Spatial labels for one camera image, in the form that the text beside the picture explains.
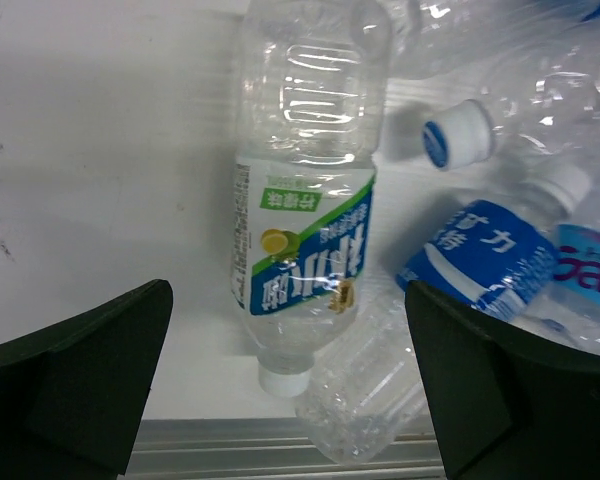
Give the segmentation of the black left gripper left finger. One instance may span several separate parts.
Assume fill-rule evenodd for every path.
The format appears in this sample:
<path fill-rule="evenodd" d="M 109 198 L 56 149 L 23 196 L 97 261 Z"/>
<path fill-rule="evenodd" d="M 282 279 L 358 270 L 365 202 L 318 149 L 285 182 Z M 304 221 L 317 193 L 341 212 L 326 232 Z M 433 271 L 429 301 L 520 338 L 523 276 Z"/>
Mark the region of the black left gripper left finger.
<path fill-rule="evenodd" d="M 156 279 L 0 344 L 0 479 L 125 474 L 172 309 Z"/>

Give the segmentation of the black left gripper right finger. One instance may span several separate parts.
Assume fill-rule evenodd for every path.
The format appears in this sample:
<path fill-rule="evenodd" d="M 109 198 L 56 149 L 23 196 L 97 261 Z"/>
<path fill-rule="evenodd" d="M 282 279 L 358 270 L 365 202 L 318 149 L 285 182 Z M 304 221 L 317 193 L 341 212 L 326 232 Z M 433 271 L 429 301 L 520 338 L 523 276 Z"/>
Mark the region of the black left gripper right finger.
<path fill-rule="evenodd" d="M 449 479 L 600 479 L 600 356 L 424 282 L 406 316 Z"/>

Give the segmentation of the clear bottle dark blue label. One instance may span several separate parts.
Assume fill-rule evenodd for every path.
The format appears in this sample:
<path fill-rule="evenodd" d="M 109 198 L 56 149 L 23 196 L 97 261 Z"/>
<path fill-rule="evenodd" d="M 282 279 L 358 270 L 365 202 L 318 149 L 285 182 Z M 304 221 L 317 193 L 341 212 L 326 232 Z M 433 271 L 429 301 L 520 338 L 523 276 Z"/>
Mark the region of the clear bottle dark blue label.
<path fill-rule="evenodd" d="M 415 307 L 417 287 L 514 320 L 549 284 L 553 232 L 592 184 L 579 162 L 548 159 L 501 189 L 459 192 L 457 209 L 318 360 L 296 405 L 314 446 L 340 465 L 388 447 L 426 408 L 423 357 L 446 354 L 451 334 L 432 307 Z"/>

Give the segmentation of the clear bottle green-blue label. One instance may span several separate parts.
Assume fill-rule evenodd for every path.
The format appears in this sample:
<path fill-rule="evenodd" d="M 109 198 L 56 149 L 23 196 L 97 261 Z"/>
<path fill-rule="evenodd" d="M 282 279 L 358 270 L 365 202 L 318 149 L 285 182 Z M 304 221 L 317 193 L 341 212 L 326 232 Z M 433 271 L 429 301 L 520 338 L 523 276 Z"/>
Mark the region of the clear bottle green-blue label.
<path fill-rule="evenodd" d="M 357 314 L 391 41 L 376 1 L 253 1 L 242 23 L 231 289 L 278 397 Z"/>

